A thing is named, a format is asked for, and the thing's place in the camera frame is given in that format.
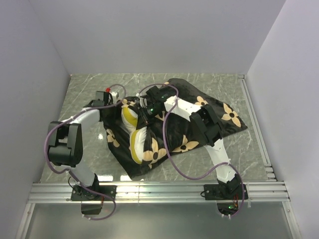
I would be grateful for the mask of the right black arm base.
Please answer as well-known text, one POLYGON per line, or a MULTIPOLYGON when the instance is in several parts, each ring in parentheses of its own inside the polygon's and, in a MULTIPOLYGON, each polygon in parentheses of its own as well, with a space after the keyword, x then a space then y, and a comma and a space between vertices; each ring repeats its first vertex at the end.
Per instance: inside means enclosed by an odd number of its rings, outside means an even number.
POLYGON ((241 204, 248 200, 248 192, 245 185, 237 187, 233 192, 227 191, 219 184, 204 184, 200 193, 206 201, 216 201, 217 209, 222 217, 231 218, 241 209, 241 204))

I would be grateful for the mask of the white pillow with yellow piping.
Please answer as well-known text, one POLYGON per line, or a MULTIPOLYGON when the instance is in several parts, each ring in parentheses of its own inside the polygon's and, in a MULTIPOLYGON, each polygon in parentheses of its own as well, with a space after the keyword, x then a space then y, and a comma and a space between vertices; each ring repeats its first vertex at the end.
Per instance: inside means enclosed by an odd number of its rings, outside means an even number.
POLYGON ((125 129, 129 132, 129 150, 133 161, 142 165, 146 151, 147 127, 138 128, 138 114, 129 107, 122 107, 121 119, 125 129))

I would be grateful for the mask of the black pillowcase with tan flowers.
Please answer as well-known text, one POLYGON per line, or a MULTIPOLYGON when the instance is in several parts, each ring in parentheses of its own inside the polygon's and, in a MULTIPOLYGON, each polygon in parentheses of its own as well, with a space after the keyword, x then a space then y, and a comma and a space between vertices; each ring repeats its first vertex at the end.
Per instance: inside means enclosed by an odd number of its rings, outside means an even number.
MULTIPOLYGON (((205 94, 185 79, 171 78, 159 90, 164 93, 175 94, 175 90, 170 85, 178 89, 178 96, 181 99, 198 106, 212 106, 220 120, 223 137, 248 128, 228 104, 205 94)), ((126 97, 122 102, 122 107, 129 107, 138 114, 139 104, 136 101, 137 97, 126 97)), ((167 111, 163 109, 149 124, 143 123, 141 119, 138 120, 138 128, 147 127, 146 151, 144 152, 142 165, 136 164, 131 157, 129 132, 125 129, 121 116, 116 120, 116 123, 103 123, 107 132, 108 147, 131 179, 148 174, 167 160, 168 156, 164 148, 162 135, 162 125, 166 114, 167 111)), ((195 140, 192 134, 190 122, 175 114, 170 114, 166 121, 166 140, 171 155, 201 147, 201 144, 195 140)))

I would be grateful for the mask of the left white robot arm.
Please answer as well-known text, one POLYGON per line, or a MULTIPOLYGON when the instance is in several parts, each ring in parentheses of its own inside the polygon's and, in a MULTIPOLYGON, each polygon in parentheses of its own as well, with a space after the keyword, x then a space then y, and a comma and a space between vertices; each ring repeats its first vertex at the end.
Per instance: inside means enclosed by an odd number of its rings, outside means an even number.
POLYGON ((102 120, 107 113, 113 114, 120 103, 119 93, 107 88, 97 91, 81 111, 63 121, 52 121, 44 143, 45 160, 56 174, 67 172, 75 184, 83 188, 88 200, 100 196, 99 180, 83 161, 83 136, 90 127, 102 120))

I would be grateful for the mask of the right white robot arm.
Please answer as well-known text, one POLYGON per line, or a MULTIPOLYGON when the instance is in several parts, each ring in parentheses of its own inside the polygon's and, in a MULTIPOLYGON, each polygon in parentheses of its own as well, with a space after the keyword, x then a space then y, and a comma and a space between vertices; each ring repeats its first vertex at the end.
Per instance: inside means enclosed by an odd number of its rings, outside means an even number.
POLYGON ((190 180, 202 179, 215 170, 220 195, 225 199, 231 199, 236 195, 237 189, 244 186, 239 172, 230 163, 223 143, 221 123, 215 111, 210 105, 198 106, 181 99, 178 96, 178 89, 172 85, 170 87, 175 90, 174 95, 161 92, 157 86, 157 83, 146 86, 143 88, 147 90, 146 95, 143 96, 140 91, 136 96, 139 98, 144 120, 155 116, 155 113, 161 108, 167 111, 162 125, 162 135, 166 154, 173 167, 181 176, 190 180), (171 158, 166 140, 166 121, 170 114, 175 114, 190 122, 195 140, 204 146, 213 162, 214 167, 198 178, 184 175, 171 158))

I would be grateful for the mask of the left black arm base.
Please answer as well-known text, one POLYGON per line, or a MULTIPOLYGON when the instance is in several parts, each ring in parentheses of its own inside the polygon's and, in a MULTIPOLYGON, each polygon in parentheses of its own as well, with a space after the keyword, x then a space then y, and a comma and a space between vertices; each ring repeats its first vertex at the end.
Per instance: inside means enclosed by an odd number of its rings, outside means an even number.
POLYGON ((101 213, 103 203, 115 199, 117 186, 100 186, 98 192, 110 198, 93 194, 80 186, 74 186, 72 190, 71 202, 81 203, 81 213, 86 216, 95 216, 101 213))

